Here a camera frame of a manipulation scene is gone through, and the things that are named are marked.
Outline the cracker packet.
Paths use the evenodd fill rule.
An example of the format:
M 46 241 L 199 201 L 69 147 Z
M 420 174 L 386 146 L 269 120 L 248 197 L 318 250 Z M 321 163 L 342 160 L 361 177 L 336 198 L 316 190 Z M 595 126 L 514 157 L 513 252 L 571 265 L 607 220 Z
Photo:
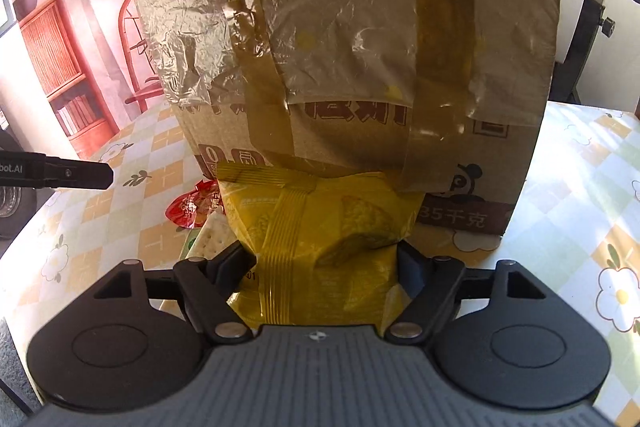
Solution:
M 186 254 L 188 258 L 213 259 L 236 241 L 227 217 L 217 209 L 209 213 L 198 237 Z

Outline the red candy wrapper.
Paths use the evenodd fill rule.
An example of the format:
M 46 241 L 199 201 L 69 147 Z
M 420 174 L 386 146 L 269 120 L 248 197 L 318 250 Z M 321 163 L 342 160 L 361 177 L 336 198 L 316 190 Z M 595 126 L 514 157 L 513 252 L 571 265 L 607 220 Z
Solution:
M 208 216 L 224 208 L 216 180 L 201 180 L 194 189 L 174 199 L 165 210 L 165 217 L 183 229 L 199 229 Z

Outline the yellow chips bag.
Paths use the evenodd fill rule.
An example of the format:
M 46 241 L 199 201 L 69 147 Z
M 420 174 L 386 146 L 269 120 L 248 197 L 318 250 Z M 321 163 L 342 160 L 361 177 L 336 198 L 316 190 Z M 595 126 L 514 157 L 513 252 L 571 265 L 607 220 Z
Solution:
M 320 178 L 290 169 L 221 164 L 230 228 L 256 263 L 230 299 L 262 325 L 372 325 L 382 331 L 408 306 L 398 244 L 423 196 L 396 191 L 383 173 Z

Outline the cardboard box with plastic liner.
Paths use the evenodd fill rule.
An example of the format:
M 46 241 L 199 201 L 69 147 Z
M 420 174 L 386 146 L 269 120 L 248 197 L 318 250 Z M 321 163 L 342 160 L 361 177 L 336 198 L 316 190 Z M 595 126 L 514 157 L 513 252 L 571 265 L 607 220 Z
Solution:
M 204 176 L 381 171 L 426 225 L 506 231 L 548 101 L 560 0 L 134 0 Z

